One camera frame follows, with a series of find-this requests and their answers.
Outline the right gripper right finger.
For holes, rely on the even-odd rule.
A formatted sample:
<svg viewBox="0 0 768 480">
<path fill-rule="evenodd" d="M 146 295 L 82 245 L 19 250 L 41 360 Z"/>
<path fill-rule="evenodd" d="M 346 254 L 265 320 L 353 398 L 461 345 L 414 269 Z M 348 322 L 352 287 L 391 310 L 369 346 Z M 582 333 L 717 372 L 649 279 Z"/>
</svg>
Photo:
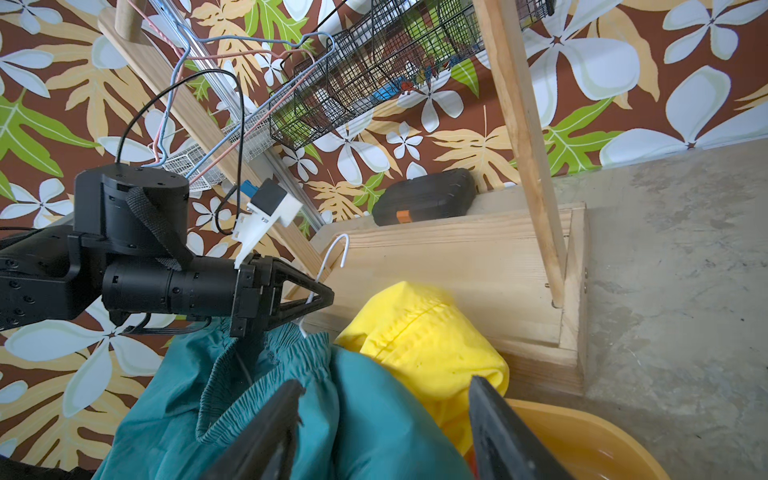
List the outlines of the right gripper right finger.
<svg viewBox="0 0 768 480">
<path fill-rule="evenodd" d="M 538 440 L 483 377 L 472 378 L 469 417 L 480 479 L 570 479 L 572 475 Z"/>
</svg>

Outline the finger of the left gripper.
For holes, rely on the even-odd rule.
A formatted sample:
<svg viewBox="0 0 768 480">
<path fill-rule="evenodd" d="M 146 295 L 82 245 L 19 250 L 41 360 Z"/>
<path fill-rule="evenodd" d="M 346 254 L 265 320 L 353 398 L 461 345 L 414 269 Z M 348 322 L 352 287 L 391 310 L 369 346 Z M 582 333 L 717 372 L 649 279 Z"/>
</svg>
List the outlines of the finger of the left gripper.
<svg viewBox="0 0 768 480">
<path fill-rule="evenodd" d="M 283 260 L 272 261 L 272 314 L 307 315 L 333 304 L 333 290 Z"/>
</svg>

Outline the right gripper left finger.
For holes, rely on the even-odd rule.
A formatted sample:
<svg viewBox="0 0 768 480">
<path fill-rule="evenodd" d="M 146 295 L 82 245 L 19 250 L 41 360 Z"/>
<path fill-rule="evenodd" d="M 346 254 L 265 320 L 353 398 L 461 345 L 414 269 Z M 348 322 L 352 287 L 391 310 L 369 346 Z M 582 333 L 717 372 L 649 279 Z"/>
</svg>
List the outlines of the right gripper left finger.
<svg viewBox="0 0 768 480">
<path fill-rule="evenodd" d="M 201 479 L 289 479 L 298 447 L 298 412 L 305 389 L 288 380 Z"/>
</svg>

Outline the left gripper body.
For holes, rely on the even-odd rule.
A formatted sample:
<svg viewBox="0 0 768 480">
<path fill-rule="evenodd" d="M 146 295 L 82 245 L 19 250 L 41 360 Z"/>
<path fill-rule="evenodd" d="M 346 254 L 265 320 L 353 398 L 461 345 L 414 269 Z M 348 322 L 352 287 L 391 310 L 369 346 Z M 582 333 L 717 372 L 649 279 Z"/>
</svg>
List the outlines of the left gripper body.
<svg viewBox="0 0 768 480">
<path fill-rule="evenodd" d="M 280 325 L 277 258 L 249 255 L 237 272 L 229 334 L 233 338 L 261 334 Z"/>
</svg>

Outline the green shorts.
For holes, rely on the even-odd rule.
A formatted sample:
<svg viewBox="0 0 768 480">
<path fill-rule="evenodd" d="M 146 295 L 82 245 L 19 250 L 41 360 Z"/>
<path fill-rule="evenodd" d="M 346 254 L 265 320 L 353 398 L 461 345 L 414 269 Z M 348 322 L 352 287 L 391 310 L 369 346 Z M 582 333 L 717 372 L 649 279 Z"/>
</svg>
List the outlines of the green shorts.
<svg viewBox="0 0 768 480">
<path fill-rule="evenodd" d="M 174 339 L 119 425 L 99 479 L 468 479 L 388 371 L 286 324 L 228 320 Z"/>
</svg>

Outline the yellow shorts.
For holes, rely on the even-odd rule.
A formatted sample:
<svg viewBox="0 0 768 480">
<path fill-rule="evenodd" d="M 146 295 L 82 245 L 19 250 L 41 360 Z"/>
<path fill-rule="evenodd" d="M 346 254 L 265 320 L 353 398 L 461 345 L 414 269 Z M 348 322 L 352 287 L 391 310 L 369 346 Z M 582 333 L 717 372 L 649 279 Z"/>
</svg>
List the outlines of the yellow shorts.
<svg viewBox="0 0 768 480">
<path fill-rule="evenodd" d="M 421 403 L 462 455 L 473 447 L 474 377 L 500 394 L 510 383 L 502 355 L 434 286 L 402 281 L 371 297 L 335 344 L 384 367 Z"/>
</svg>

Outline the white wire hanger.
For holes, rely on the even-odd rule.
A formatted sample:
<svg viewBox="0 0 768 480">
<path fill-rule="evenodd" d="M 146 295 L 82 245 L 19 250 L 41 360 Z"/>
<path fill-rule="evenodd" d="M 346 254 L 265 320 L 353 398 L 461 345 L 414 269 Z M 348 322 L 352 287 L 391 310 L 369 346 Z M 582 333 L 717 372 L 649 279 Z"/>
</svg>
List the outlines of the white wire hanger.
<svg viewBox="0 0 768 480">
<path fill-rule="evenodd" d="M 339 242 L 343 243 L 343 247 L 341 247 L 342 250 L 340 252 L 337 252 L 338 255 L 336 255 L 336 257 L 333 257 L 334 250 L 336 249 L 336 246 L 339 244 Z M 315 278 L 316 282 L 320 282 L 321 278 L 325 278 L 323 277 L 323 275 L 326 275 L 326 273 L 330 272 L 330 270 L 328 269 L 332 267 L 334 262 L 336 262 L 337 260 L 338 260 L 339 268 L 343 269 L 345 267 L 349 248 L 350 248 L 350 243 L 351 242 L 350 242 L 350 237 L 348 233 L 339 234 L 334 238 L 334 240 L 330 243 L 330 245 L 326 249 L 326 253 L 321 263 L 320 271 Z M 311 304 L 314 298 L 315 298 L 315 293 L 310 291 L 305 304 L 306 305 Z M 299 320 L 294 322 L 298 326 L 298 329 L 302 334 L 303 338 L 307 338 L 309 336 L 309 332 L 304 327 L 305 318 L 306 318 L 305 316 L 302 316 Z"/>
</svg>

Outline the pink wire hanger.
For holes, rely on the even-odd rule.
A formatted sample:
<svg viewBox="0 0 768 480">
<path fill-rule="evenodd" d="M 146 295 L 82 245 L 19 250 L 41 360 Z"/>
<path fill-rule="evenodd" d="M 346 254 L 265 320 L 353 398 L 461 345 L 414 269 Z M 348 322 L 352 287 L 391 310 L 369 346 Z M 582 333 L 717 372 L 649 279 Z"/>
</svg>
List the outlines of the pink wire hanger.
<svg viewBox="0 0 768 480">
<path fill-rule="evenodd" d="M 145 33 L 142 31 L 142 25 L 146 23 L 148 24 L 151 29 L 153 29 L 156 34 L 163 40 L 165 43 L 167 43 L 171 48 L 173 48 L 174 52 L 178 56 L 178 60 L 176 64 L 171 68 L 171 71 L 167 74 L 158 74 L 153 76 L 151 72 L 149 71 L 150 67 L 168 67 L 170 65 L 169 61 L 160 58 L 158 60 L 146 60 L 144 58 L 144 54 L 141 52 L 138 52 L 138 47 L 141 45 L 146 45 L 148 48 L 149 53 L 156 53 L 158 54 L 160 50 L 152 44 L 151 41 L 149 41 L 148 37 L 145 35 Z M 127 53 L 136 53 L 137 56 L 135 58 L 131 57 L 129 59 L 129 63 L 131 65 L 131 68 L 139 74 L 139 76 L 147 83 L 147 85 L 154 87 L 156 85 L 163 85 L 165 84 L 167 86 L 164 90 L 158 90 L 156 94 L 159 98 L 165 97 L 167 99 L 166 102 L 166 110 L 164 113 L 165 117 L 169 117 L 170 115 L 175 115 L 176 118 L 180 122 L 185 122 L 187 120 L 191 120 L 193 118 L 203 118 L 205 116 L 204 112 L 197 112 L 193 111 L 191 113 L 187 112 L 184 113 L 181 111 L 181 107 L 179 105 L 175 105 L 174 102 L 181 99 L 184 94 L 187 93 L 187 90 L 183 88 L 183 85 L 191 81 L 199 76 L 203 75 L 215 75 L 215 74 L 221 74 L 223 76 L 232 76 L 233 73 L 228 70 L 223 70 L 218 67 L 214 67 L 212 69 L 204 70 L 201 69 L 199 71 L 196 71 L 188 77 L 182 76 L 182 69 L 185 66 L 185 62 L 187 60 L 192 61 L 203 61 L 203 60 L 217 60 L 219 57 L 217 55 L 203 55 L 203 56 L 192 56 L 190 53 L 192 52 L 193 48 L 196 47 L 196 45 L 200 44 L 202 42 L 201 39 L 197 38 L 195 34 L 189 29 L 188 25 L 184 23 L 181 20 L 175 21 L 175 28 L 177 29 L 177 35 L 181 42 L 184 42 L 186 44 L 184 50 L 180 50 L 168 37 L 165 35 L 164 31 L 161 30 L 159 27 L 157 27 L 156 23 L 149 18 L 149 16 L 145 13 L 145 4 L 140 1 L 119 1 L 117 3 L 117 9 L 115 13 L 115 19 L 110 22 L 112 26 L 115 27 L 115 30 L 118 34 L 118 38 L 120 40 L 123 40 L 126 42 L 126 52 Z M 308 79 L 308 76 L 312 73 L 314 73 L 315 70 L 321 65 L 321 62 L 324 60 L 322 57 L 315 58 L 313 54 L 305 49 L 302 49 L 299 44 L 293 44 L 291 43 L 289 45 L 289 48 L 285 50 L 282 54 L 279 55 L 281 59 L 284 59 L 286 57 L 289 57 L 293 54 L 304 54 L 308 56 L 308 58 L 311 60 L 311 67 L 306 70 L 304 73 L 300 74 L 298 78 L 288 82 L 285 84 L 278 92 L 275 94 L 275 96 L 270 98 L 270 102 L 267 104 L 264 104 L 258 109 L 253 112 L 258 112 L 260 118 L 258 119 L 258 122 L 261 122 L 263 119 L 269 119 L 269 117 L 272 115 L 272 113 L 277 110 L 282 104 L 286 103 L 289 96 L 293 94 L 293 92 L 303 83 L 305 83 Z M 239 112 L 241 114 L 241 119 L 235 123 L 235 125 L 239 125 L 240 127 L 244 127 L 246 123 L 246 116 L 248 115 L 246 113 L 246 109 L 244 106 L 239 107 Z M 205 145 L 207 146 L 209 143 L 206 143 L 202 137 L 199 136 L 199 133 L 194 131 L 191 126 L 186 127 L 188 133 L 193 137 L 193 139 L 198 142 L 201 146 Z"/>
</svg>

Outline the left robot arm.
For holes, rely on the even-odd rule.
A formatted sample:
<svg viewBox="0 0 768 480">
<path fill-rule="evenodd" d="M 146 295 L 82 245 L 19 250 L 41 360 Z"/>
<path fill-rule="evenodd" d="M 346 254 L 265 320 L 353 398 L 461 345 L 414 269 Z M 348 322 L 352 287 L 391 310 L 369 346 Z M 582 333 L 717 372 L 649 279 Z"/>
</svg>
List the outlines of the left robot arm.
<svg viewBox="0 0 768 480">
<path fill-rule="evenodd" d="M 1 326 L 71 321 L 101 300 L 111 320 L 182 315 L 188 331 L 231 320 L 237 338 L 330 306 L 333 291 L 281 259 L 254 251 L 301 203 L 271 180 L 256 187 L 233 239 L 233 260 L 186 245 L 190 183 L 180 173 L 121 161 L 81 172 L 72 220 L 15 229 L 1 242 Z"/>
</svg>

